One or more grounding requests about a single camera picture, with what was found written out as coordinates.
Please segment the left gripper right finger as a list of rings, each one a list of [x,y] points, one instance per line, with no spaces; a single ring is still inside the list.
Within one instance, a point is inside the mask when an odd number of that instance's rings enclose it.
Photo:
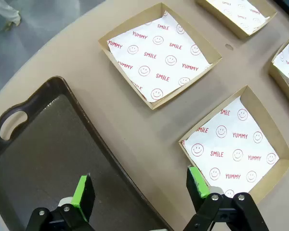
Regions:
[[[196,213],[185,231],[211,231],[216,223],[225,223],[232,231],[268,230],[249,193],[227,197],[221,188],[209,187],[197,167],[187,169],[186,187]]]

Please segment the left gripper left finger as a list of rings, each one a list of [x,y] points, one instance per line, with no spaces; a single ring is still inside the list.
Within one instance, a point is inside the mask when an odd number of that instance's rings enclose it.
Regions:
[[[95,191],[89,174],[81,176],[71,202],[50,211],[45,207],[33,210],[27,231],[93,231],[89,224]]]

